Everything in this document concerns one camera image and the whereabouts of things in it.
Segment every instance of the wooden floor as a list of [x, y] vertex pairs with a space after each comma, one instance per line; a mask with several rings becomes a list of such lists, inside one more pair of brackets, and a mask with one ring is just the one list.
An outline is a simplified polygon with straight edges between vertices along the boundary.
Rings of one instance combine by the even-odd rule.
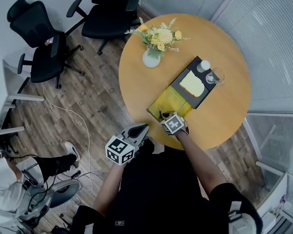
[[[142, 16], [147, 19], [146, 14], [142, 13]], [[61, 75], [62, 89], [55, 89], [55, 80], [44, 82], [45, 94], [55, 105], [74, 110], [85, 119], [90, 132], [91, 170], [104, 178], [111, 167], [111, 162], [105, 157], [106, 142], [133, 122], [118, 82], [118, 64], [125, 43], [121, 40], [111, 41], [104, 48], [103, 54], [98, 56], [96, 52], [101, 41], [84, 38], [79, 28], [68, 37], [70, 47], [77, 44], [83, 45], [84, 50], [77, 51], [68, 63], [83, 70], [85, 77], [65, 70]], [[28, 82], [23, 92], [43, 96], [42, 84]], [[20, 100], [16, 106], [11, 113], [11, 126], [23, 125], [26, 128], [19, 136], [12, 138], [12, 145], [20, 155], [65, 155], [64, 142], [69, 140], [82, 156], [79, 169], [82, 174], [88, 172], [87, 131], [78, 116], [51, 106], [47, 100]], [[257, 157], [243, 126], [228, 141], [207, 153], [227, 180], [234, 183], [254, 205], [265, 196], [267, 191], [263, 189], [264, 180], [255, 166]], [[93, 175], [92, 179], [99, 187], [102, 185], [103, 181], [99, 177]], [[81, 182], [84, 187], [90, 188], [89, 178], [83, 177]], [[97, 193], [98, 189], [93, 185], [92, 191], [81, 190], [78, 197], [83, 204], [91, 205]], [[69, 203], [66, 213], [69, 218], [77, 207], [73, 202]], [[55, 225], [63, 227], [60, 211], [65, 211], [65, 205], [50, 210], [40, 221], [37, 231], [51, 231]]]

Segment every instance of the round wooden table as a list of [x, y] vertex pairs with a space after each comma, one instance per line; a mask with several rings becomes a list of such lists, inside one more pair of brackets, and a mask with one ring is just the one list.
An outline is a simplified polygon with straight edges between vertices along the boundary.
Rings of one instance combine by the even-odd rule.
[[179, 52], [166, 51], [156, 68], [142, 63], [146, 45], [139, 35], [132, 35], [122, 53], [119, 81], [122, 96], [135, 122], [150, 125], [149, 135], [167, 146], [181, 149], [180, 142], [167, 135], [148, 112], [149, 105], [198, 56], [221, 68], [225, 84], [217, 85], [197, 109], [185, 118], [190, 137], [201, 149], [220, 145], [240, 127], [249, 108], [251, 84], [247, 64], [237, 44], [215, 24], [193, 15], [168, 14], [146, 22], [159, 27], [177, 18], [173, 30], [179, 29], [189, 40], [177, 42]]

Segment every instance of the flower vase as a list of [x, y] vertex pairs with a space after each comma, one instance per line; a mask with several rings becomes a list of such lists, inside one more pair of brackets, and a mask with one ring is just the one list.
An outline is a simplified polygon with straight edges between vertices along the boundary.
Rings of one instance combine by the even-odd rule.
[[142, 56], [142, 62], [148, 68], [155, 68], [160, 64], [161, 57], [160, 55], [150, 55], [149, 50], [146, 50]]

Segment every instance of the black office chair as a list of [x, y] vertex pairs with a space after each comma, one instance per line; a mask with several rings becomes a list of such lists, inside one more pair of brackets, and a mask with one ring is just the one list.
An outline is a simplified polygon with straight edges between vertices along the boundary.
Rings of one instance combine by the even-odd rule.
[[76, 0], [70, 6], [66, 16], [72, 17], [75, 12], [84, 17], [82, 35], [94, 39], [104, 39], [98, 55], [111, 39], [121, 38], [125, 40], [125, 31], [133, 25], [137, 18], [139, 0], [91, 0], [95, 5], [87, 15], [79, 4], [82, 0]]
[[[69, 51], [64, 32], [52, 27], [43, 2], [36, 1], [29, 4], [26, 0], [17, 0], [9, 9], [7, 20], [10, 22], [10, 28], [18, 33], [30, 47], [37, 47], [32, 61], [24, 60], [25, 54], [21, 55], [18, 74], [21, 74], [23, 65], [31, 65], [33, 83], [57, 77], [56, 88], [58, 89], [61, 88], [59, 81], [64, 67], [84, 76], [84, 72], [65, 63], [65, 60], [77, 49], [84, 48], [78, 45]], [[45, 41], [52, 37], [53, 43], [46, 46]]]

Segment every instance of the chair seat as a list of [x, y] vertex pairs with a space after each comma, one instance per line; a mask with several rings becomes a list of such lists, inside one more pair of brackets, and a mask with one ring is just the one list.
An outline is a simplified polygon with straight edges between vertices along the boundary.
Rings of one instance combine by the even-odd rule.
[[65, 41], [61, 38], [58, 54], [53, 58], [51, 58], [51, 44], [40, 46], [35, 50], [31, 67], [31, 81], [33, 83], [50, 80], [63, 72], [65, 47]]
[[131, 22], [132, 15], [125, 10], [95, 5], [84, 23], [82, 35], [94, 39], [122, 38]]

